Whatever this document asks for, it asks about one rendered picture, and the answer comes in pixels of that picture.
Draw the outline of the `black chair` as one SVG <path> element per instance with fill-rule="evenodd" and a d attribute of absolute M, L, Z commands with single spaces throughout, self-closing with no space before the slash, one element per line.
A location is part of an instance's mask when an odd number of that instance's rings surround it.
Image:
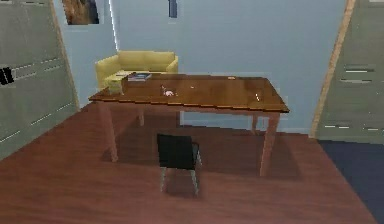
<path fill-rule="evenodd" d="M 191 136 L 158 134 L 156 136 L 160 174 L 160 190 L 164 190 L 168 169 L 189 170 L 195 194 L 199 193 L 196 164 L 202 165 L 200 147 Z"/>

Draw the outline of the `yellow sofa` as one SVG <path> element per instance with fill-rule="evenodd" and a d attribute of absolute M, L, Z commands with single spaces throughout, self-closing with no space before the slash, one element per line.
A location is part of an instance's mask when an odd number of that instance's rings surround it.
<path fill-rule="evenodd" d="M 120 72 L 178 73 L 178 56 L 174 52 L 118 51 L 116 55 L 95 63 L 98 88 L 104 89 L 108 81 Z"/>

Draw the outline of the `brown wooden table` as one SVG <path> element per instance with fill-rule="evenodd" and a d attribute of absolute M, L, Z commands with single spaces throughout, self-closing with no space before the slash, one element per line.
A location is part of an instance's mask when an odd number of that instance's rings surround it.
<path fill-rule="evenodd" d="M 118 160 L 118 150 L 110 112 L 112 106 L 133 108 L 140 117 L 146 110 L 244 115 L 250 116 L 253 124 L 260 117 L 268 119 L 260 159 L 260 175 L 267 175 L 280 115 L 289 111 L 268 79 L 157 73 L 146 81 L 127 79 L 122 79 L 122 94 L 111 94 L 104 88 L 89 98 L 99 108 L 113 162 Z M 161 86 L 175 91 L 176 96 L 164 96 Z"/>

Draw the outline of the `blue book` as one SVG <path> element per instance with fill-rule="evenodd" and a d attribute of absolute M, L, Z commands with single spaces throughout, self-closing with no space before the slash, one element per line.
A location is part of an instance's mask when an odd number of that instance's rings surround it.
<path fill-rule="evenodd" d="M 128 81 L 146 81 L 147 79 L 152 77 L 151 73 L 132 73 L 127 76 Z"/>

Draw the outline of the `brown framed picture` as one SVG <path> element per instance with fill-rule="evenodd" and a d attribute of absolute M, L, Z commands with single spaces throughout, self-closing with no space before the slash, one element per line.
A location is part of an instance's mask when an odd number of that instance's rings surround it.
<path fill-rule="evenodd" d="M 98 24 L 95 0 L 62 0 L 68 25 Z"/>

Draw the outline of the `grey room door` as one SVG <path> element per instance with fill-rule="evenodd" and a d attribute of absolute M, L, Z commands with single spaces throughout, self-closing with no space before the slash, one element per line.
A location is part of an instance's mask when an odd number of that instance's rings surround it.
<path fill-rule="evenodd" d="M 309 136 L 384 144 L 384 0 L 346 0 Z"/>
<path fill-rule="evenodd" d="M 0 0 L 0 160 L 79 111 L 53 0 Z"/>

